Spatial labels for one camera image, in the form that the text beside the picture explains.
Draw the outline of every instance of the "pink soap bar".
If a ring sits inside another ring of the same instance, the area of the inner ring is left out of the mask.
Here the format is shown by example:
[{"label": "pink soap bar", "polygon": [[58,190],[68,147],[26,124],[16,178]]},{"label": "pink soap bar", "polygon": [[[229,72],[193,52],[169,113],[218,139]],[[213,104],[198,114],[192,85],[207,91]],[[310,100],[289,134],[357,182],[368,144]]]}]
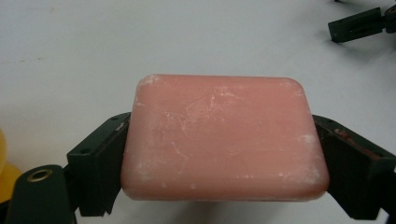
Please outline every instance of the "pink soap bar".
[{"label": "pink soap bar", "polygon": [[307,201],[329,176],[293,79],[151,75],[137,86],[121,184],[137,200]]}]

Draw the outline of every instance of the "white surface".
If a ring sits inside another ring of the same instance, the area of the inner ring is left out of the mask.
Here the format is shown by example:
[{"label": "white surface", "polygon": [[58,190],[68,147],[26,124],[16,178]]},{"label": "white surface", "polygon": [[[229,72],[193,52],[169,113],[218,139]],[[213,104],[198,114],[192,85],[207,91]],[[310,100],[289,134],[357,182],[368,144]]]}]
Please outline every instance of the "white surface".
[{"label": "white surface", "polygon": [[[312,112],[396,153],[396,36],[343,45],[327,22],[390,0],[0,1],[0,127],[23,171],[130,111],[152,73],[292,77]],[[326,194],[309,203],[134,202],[78,223],[356,222]]]}]

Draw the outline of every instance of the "screw hole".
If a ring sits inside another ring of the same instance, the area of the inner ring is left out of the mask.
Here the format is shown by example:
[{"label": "screw hole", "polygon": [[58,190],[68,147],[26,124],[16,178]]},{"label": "screw hole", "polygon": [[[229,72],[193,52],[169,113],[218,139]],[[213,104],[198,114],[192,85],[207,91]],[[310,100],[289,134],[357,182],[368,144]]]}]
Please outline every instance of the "screw hole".
[{"label": "screw hole", "polygon": [[29,175],[27,177],[27,181],[31,183],[38,182],[47,179],[50,175],[52,175],[52,170],[49,169],[39,170]]},{"label": "screw hole", "polygon": [[84,154],[84,155],[85,155],[85,154],[90,153],[90,152],[91,152],[91,149],[86,147],[86,148],[83,148],[82,150],[80,150],[79,152],[80,152],[81,154]]}]

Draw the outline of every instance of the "black plastic part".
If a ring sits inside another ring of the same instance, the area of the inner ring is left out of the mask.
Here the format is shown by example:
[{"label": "black plastic part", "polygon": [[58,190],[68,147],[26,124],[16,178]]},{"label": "black plastic part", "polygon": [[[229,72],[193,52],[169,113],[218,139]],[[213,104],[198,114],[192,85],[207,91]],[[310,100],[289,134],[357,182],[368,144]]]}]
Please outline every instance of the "black plastic part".
[{"label": "black plastic part", "polygon": [[330,35],[335,43],[344,43],[368,35],[382,33],[383,25],[379,7],[329,23]]},{"label": "black plastic part", "polygon": [[21,175],[8,210],[7,224],[75,223],[62,167],[46,165]]},{"label": "black plastic part", "polygon": [[84,217],[111,213],[120,191],[120,169],[130,113],[108,119],[67,153],[64,168],[72,207]]},{"label": "black plastic part", "polygon": [[390,180],[396,157],[333,120],[314,120],[330,175],[328,192],[355,219],[374,220],[381,206],[395,216],[396,185]]},{"label": "black plastic part", "polygon": [[386,27],[386,32],[388,34],[396,33],[396,5],[385,11],[385,20],[390,21]]},{"label": "black plastic part", "polygon": [[6,223],[6,215],[8,210],[9,200],[0,203],[0,224]]},{"label": "black plastic part", "polygon": [[389,216],[387,220],[387,224],[396,224],[395,216]]}]

